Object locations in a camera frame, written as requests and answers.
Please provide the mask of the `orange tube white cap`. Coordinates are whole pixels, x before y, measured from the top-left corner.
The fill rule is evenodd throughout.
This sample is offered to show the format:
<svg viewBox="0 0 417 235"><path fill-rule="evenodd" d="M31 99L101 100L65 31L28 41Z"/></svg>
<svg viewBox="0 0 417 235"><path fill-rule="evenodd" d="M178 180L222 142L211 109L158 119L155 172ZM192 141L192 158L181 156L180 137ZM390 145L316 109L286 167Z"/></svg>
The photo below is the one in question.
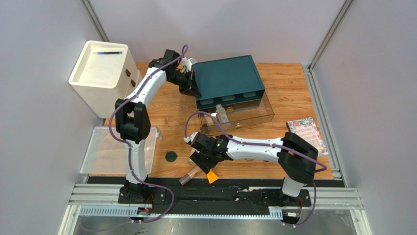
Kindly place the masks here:
<svg viewBox="0 0 417 235"><path fill-rule="evenodd" d="M216 182L219 179L218 175L212 169L210 169L206 174L206 178L210 184Z"/></svg>

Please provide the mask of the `pink foundation tube silver cap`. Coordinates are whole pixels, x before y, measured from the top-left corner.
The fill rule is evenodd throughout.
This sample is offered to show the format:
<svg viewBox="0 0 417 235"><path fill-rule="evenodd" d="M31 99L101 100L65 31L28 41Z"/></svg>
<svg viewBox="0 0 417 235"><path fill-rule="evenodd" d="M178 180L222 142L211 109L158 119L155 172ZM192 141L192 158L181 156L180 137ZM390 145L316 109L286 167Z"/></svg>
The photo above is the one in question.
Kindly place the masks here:
<svg viewBox="0 0 417 235"><path fill-rule="evenodd" d="M192 170L186 173L182 178L179 179L179 182L182 186L186 185L191 179L201 172L201 169L198 166L195 166Z"/></svg>

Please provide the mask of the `clear bottle blue liquid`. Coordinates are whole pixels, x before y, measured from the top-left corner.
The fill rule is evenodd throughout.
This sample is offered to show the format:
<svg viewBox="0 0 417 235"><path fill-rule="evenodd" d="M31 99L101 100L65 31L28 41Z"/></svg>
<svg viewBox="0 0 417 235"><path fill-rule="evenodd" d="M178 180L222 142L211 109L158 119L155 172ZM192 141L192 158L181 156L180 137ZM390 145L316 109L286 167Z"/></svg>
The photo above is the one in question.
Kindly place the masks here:
<svg viewBox="0 0 417 235"><path fill-rule="evenodd" d="M231 127L227 112L221 104L216 105L216 117L219 119L223 129L229 129Z"/></svg>

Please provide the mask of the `clear acrylic drawer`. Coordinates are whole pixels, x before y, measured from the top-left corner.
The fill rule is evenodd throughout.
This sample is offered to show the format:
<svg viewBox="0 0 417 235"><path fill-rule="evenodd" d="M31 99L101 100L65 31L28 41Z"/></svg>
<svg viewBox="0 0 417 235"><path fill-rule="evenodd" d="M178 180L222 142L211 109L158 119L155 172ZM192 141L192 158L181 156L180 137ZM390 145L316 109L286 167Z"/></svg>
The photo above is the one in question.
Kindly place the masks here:
<svg viewBox="0 0 417 235"><path fill-rule="evenodd" d="M213 126L209 130L204 129L202 126L203 114L199 114L198 117L200 119L202 132L204 134L220 132L222 125L216 117L216 107L202 108L198 101L196 102L196 105L197 111L209 113L212 121L214 122ZM267 94L263 94L261 99L223 105L223 107L227 112L227 116L231 124L229 129L224 129L226 131L270 122L275 116Z"/></svg>

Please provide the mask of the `rose gold foundation bottle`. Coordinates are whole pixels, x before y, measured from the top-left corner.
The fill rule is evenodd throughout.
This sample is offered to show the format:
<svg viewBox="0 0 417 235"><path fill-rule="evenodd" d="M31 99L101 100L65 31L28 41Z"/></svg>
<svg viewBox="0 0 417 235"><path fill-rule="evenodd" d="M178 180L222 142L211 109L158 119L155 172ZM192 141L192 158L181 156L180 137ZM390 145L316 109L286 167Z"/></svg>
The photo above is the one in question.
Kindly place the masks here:
<svg viewBox="0 0 417 235"><path fill-rule="evenodd" d="M212 121L211 117L209 117L207 115L203 115L203 119L202 120L203 120L202 126L206 130L209 130L213 126L213 124L214 124L214 122Z"/></svg>

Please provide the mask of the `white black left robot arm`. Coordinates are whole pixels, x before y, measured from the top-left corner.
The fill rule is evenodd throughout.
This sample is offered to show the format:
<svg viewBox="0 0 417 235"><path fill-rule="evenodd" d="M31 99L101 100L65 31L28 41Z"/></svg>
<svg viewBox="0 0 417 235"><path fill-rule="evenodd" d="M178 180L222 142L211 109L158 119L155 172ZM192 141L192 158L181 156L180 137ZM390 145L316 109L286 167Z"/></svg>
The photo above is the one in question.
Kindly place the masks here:
<svg viewBox="0 0 417 235"><path fill-rule="evenodd" d="M179 92L188 96L201 98L192 63L185 58L188 45L184 45L181 53L167 49L164 56L149 63L145 78L135 90L126 97L118 99L115 111L110 119L116 121L116 131L120 134L115 140L125 144L128 159L128 174L120 189L119 201L142 203L149 198L150 183L146 182L145 140L151 122L147 106L166 82L179 87Z"/></svg>

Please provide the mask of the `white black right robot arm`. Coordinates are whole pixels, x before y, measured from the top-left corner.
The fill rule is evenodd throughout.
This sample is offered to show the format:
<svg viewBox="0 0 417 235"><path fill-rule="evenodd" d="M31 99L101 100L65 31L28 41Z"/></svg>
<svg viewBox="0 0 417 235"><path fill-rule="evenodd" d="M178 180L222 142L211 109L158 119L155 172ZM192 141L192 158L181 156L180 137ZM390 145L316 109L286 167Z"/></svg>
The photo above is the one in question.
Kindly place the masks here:
<svg viewBox="0 0 417 235"><path fill-rule="evenodd" d="M279 164L285 171L282 195L296 198L304 185L314 181L318 150L295 133L287 132L283 138L244 139L229 135L216 138L195 132L184 141L195 152L190 159L204 172L223 161L241 159L262 160Z"/></svg>

